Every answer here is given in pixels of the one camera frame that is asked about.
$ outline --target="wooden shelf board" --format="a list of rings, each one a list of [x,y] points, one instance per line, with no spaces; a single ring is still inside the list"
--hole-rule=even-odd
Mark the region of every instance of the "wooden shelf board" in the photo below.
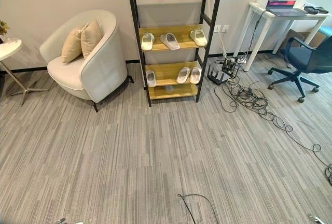
[[[167,34],[167,33],[174,34],[177,42],[180,45],[180,49],[202,48],[203,46],[198,46],[190,38],[190,32],[194,29],[202,29],[202,24],[140,28],[139,33],[141,41],[144,33],[150,32],[155,36],[155,41],[152,50],[143,51],[143,52],[167,51],[167,50],[170,51],[170,49],[160,40],[160,36],[162,34]]]
[[[177,98],[177,97],[187,97],[197,95],[197,87],[194,84],[177,84],[173,87],[172,92],[166,91],[165,87],[154,87],[149,88],[150,99],[159,100],[159,99],[168,99],[168,98]]]
[[[176,82],[178,72],[183,67],[200,67],[197,61],[195,62],[181,62],[168,64],[155,64],[145,66],[145,71],[152,70],[156,75],[157,86],[179,85]],[[190,76],[185,83],[190,83]]]

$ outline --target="white desk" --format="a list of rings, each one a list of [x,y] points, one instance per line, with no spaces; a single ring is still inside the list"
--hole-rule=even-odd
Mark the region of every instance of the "white desk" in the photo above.
[[[241,31],[241,35],[240,35],[240,38],[238,40],[237,47],[235,48],[235,52],[234,52],[234,55],[233,55],[234,58],[238,56],[240,47],[241,47],[242,42],[243,42],[244,35],[245,35],[245,33],[248,29],[248,26],[250,24],[250,20],[252,18],[252,15],[254,13],[257,13],[257,14],[260,15],[264,10],[265,9],[262,8],[258,3],[249,3],[248,15],[247,15],[247,17],[244,21],[243,28],[242,28],[242,31]],[[314,35],[317,33],[318,29],[322,26],[324,20],[329,16],[331,16],[331,14],[316,14],[316,15],[307,14],[307,15],[301,16],[301,17],[278,17],[278,16],[276,16],[275,14],[273,14],[269,11],[265,11],[264,14],[262,15],[262,18],[265,18],[266,22],[264,24],[264,27],[261,31],[261,34],[260,34],[258,40],[257,40],[257,43],[253,48],[253,51],[252,51],[252,53],[249,57],[249,60],[248,60],[246,66],[244,68],[244,71],[247,72],[250,69],[251,64],[253,63],[253,61],[255,59],[255,56],[256,56],[256,54],[257,54],[257,52],[258,52],[265,36],[266,36],[266,33],[269,31],[271,23],[272,23],[273,20],[283,20],[283,21],[285,21],[285,20],[288,21],[289,20],[289,23],[288,23],[286,29],[284,30],[282,36],[280,37],[279,41],[275,45],[274,50],[272,52],[272,54],[276,54],[276,52],[280,48],[281,43],[285,39],[288,31],[291,29],[291,27],[292,27],[295,20],[318,20],[317,24],[315,25],[314,28],[312,28],[309,36],[305,40],[305,43],[308,44],[312,40]]]
[[[26,88],[17,78],[16,76],[10,71],[9,68],[6,67],[6,65],[2,62],[7,57],[10,57],[12,54],[15,54],[17,51],[19,51],[22,48],[22,40],[18,38],[8,38],[6,41],[4,41],[3,44],[0,44],[0,66],[16,81],[16,83],[22,88],[22,91],[19,91],[17,93],[13,93],[12,95],[16,94],[23,94],[22,100],[21,100],[21,106],[24,103],[25,95],[29,92],[39,92],[39,91],[47,91],[47,89],[41,89],[41,88]]]

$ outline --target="metal table base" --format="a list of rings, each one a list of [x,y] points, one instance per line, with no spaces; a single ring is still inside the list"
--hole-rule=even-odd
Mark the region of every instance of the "metal table base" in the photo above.
[[[48,91],[48,89],[43,89],[43,88],[26,88],[17,78],[16,76],[9,70],[9,68],[6,67],[5,64],[3,64],[2,62],[0,62],[0,66],[14,79],[14,81],[16,81],[16,83],[20,86],[20,88],[22,88],[22,91],[16,92],[16,93],[12,93],[10,96],[12,95],[17,95],[17,94],[23,94],[22,99],[21,99],[21,103],[20,106],[23,105],[24,103],[24,99],[27,93],[29,92],[40,92],[40,91]]]

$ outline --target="beige throw pillow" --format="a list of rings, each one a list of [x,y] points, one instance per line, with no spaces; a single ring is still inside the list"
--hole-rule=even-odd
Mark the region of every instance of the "beige throw pillow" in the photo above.
[[[86,28],[87,24],[81,24],[74,28],[68,35],[62,47],[62,63],[67,63],[77,58],[82,53],[81,47],[81,33]]]
[[[84,58],[88,57],[91,51],[102,39],[102,32],[100,30],[97,20],[93,20],[89,26],[82,31],[81,45]]]

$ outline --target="black metal shelf frame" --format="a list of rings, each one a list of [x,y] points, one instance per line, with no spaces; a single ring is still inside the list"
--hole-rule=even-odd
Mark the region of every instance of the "black metal shelf frame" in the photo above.
[[[133,22],[134,22],[134,26],[135,26],[136,41],[137,41],[137,47],[139,49],[140,62],[141,62],[141,67],[142,67],[142,71],[143,71],[144,84],[145,84],[145,88],[146,88],[145,89],[146,90],[146,96],[147,96],[149,106],[151,106],[151,99],[150,99],[150,95],[149,95],[149,87],[147,86],[147,78],[146,78],[146,73],[145,73],[145,65],[146,65],[145,64],[145,55],[144,55],[144,52],[142,51],[142,48],[141,48],[141,40],[140,40],[140,34],[139,34],[139,28],[140,28],[139,12],[138,12],[138,8],[137,8],[136,0],[129,0],[129,1],[130,1],[130,6],[131,6],[132,16],[133,16]],[[207,45],[205,46],[205,54],[204,54],[203,61],[201,60],[201,58],[198,54],[199,49],[196,48],[196,51],[195,51],[195,61],[198,61],[199,64],[201,65],[201,68],[202,68],[202,76],[201,76],[200,82],[198,83],[198,91],[197,91],[197,95],[196,95],[196,102],[198,102],[199,97],[200,97],[200,93],[201,93],[201,88],[202,88],[204,73],[205,73],[205,67],[206,67],[206,63],[208,61],[209,51],[210,51],[210,47],[211,47],[211,41],[212,41],[212,37],[213,37],[214,25],[215,25],[216,18],[217,18],[217,13],[218,13],[219,2],[220,2],[220,0],[215,0],[214,1],[212,18],[210,19],[205,14],[206,0],[202,0],[199,23],[202,24],[203,21],[205,21],[210,26],[210,30],[209,30],[209,36],[208,36],[208,39],[207,39]]]

